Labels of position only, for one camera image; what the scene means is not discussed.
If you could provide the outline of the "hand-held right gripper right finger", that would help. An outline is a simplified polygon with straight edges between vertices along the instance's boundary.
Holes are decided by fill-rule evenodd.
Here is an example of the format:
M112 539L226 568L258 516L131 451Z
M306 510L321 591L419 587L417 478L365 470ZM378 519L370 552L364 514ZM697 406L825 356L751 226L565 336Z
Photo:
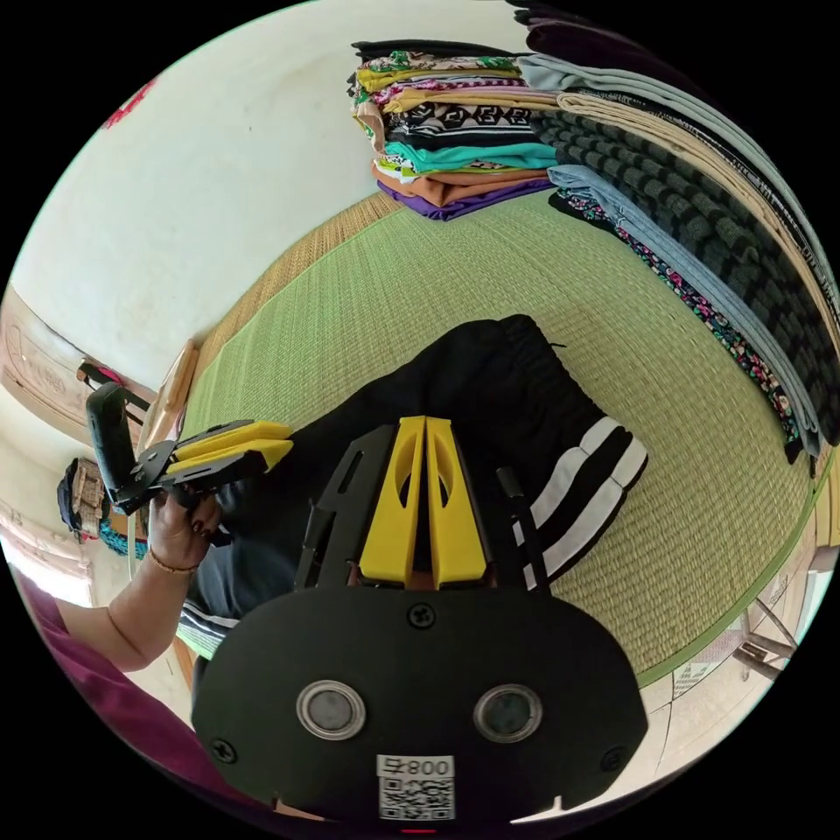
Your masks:
M434 586L479 585L487 557L466 464L447 419L426 418L426 473Z

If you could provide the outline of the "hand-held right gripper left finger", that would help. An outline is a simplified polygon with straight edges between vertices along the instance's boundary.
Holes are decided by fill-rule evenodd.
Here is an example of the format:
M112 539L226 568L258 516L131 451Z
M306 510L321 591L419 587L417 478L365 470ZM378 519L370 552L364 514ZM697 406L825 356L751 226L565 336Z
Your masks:
M424 439L424 416L400 420L360 556L360 572L367 581L410 581L417 536Z

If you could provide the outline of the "person's left hand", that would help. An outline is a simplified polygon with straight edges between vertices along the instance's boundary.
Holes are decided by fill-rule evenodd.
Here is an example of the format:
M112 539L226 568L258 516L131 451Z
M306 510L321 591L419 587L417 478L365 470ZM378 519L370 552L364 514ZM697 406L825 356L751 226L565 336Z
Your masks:
M172 575L195 572L221 520L212 494L185 507L173 493L160 493L150 502L148 553L151 561Z

